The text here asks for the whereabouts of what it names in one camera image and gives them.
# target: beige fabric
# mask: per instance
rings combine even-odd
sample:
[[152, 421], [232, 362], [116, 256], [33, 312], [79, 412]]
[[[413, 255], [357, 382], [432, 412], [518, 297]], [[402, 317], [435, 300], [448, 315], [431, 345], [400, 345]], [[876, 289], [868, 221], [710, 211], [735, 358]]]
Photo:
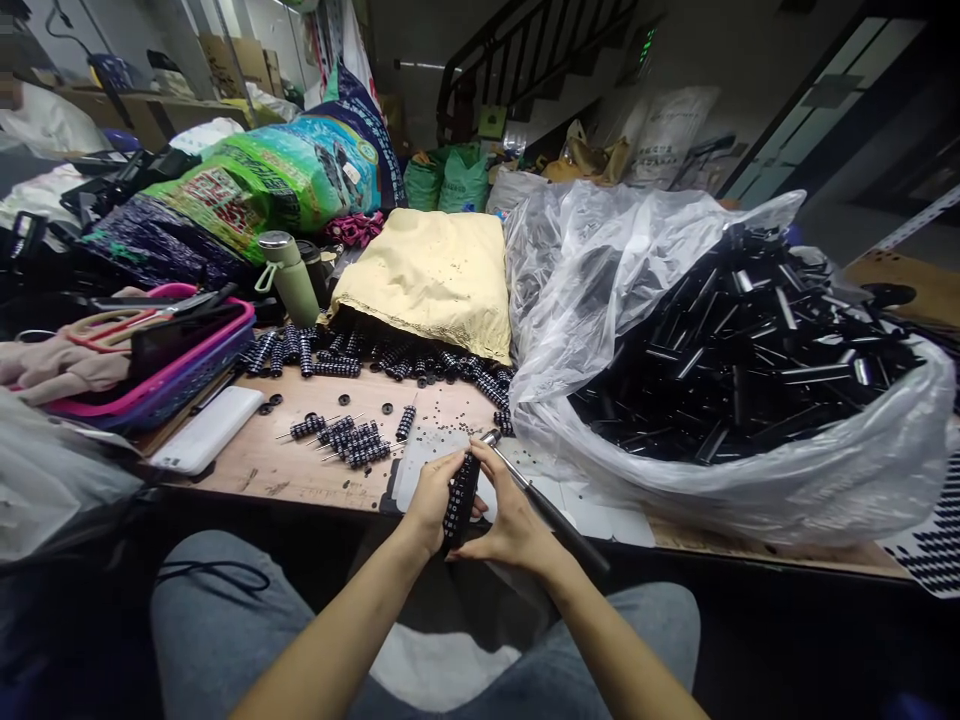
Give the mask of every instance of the beige fabric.
[[341, 303], [510, 365], [503, 224], [483, 213], [394, 210], [344, 270], [331, 313]]
[[70, 342], [64, 332], [42, 343], [0, 343], [0, 384], [19, 387], [17, 397], [36, 406], [109, 390], [127, 377], [129, 355], [100, 354]]

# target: hand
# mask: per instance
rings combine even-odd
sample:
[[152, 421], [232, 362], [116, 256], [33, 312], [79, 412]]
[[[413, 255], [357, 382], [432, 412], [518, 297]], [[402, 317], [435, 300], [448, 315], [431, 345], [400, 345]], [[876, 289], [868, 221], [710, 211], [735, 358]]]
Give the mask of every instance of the hand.
[[483, 474], [490, 478], [497, 491], [497, 519], [490, 532], [452, 550], [448, 559], [495, 560], [516, 565], [541, 578], [558, 565], [568, 561], [576, 563], [530, 507], [503, 460], [478, 440], [470, 440], [470, 452], [480, 460]]
[[[420, 471], [420, 480], [400, 527], [433, 555], [443, 544], [443, 516], [450, 501], [450, 480], [463, 464], [463, 450], [429, 462]], [[490, 508], [475, 497], [472, 515], [480, 517]]]

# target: green sack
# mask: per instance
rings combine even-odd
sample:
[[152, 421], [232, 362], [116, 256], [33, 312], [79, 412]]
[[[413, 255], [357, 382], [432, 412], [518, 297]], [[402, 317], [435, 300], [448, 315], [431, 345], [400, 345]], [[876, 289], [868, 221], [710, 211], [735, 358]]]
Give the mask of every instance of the green sack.
[[480, 153], [479, 143], [454, 145], [449, 150], [443, 168], [443, 185], [440, 188], [440, 210], [443, 212], [483, 212], [487, 206], [487, 158]]
[[424, 165], [415, 158], [407, 164], [403, 184], [407, 187], [407, 202], [414, 210], [430, 212], [440, 202], [440, 184], [443, 182], [443, 163], [430, 153], [433, 165]]

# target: gray pants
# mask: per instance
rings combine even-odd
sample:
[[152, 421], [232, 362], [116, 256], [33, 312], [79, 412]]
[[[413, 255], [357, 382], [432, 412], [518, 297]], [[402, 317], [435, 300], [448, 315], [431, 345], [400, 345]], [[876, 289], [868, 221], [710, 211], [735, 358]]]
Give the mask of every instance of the gray pants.
[[[171, 578], [153, 594], [153, 638], [166, 716], [225, 718], [258, 677], [314, 619], [313, 611], [266, 554], [228, 533], [209, 530], [181, 542], [169, 561], [232, 560], [261, 570], [270, 586], [248, 593], [204, 572]], [[256, 584], [241, 569], [221, 572]], [[610, 603], [690, 690], [700, 644], [693, 595], [653, 583], [611, 595]], [[416, 718], [422, 712], [367, 677], [351, 708], [355, 718]], [[554, 625], [479, 696], [443, 715], [469, 718], [609, 717], [563, 622]]]

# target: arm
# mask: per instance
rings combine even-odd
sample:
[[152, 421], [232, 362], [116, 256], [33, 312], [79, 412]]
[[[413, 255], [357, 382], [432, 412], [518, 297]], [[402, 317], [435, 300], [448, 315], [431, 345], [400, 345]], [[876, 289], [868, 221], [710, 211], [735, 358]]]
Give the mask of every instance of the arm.
[[[440, 548], [450, 478], [462, 462], [461, 451], [424, 466], [394, 533], [257, 680], [233, 720], [347, 714], [410, 588]], [[481, 501], [474, 514], [485, 510]]]
[[657, 720], [706, 718], [686, 689], [593, 586], [573, 556], [566, 554], [566, 562], [547, 569], [541, 580], [610, 714]]
[[471, 452], [497, 491], [497, 519], [484, 537], [453, 559], [495, 560], [522, 567], [544, 584], [615, 718], [702, 720], [703, 710], [660, 659], [593, 586], [560, 545], [503, 461], [482, 443]]

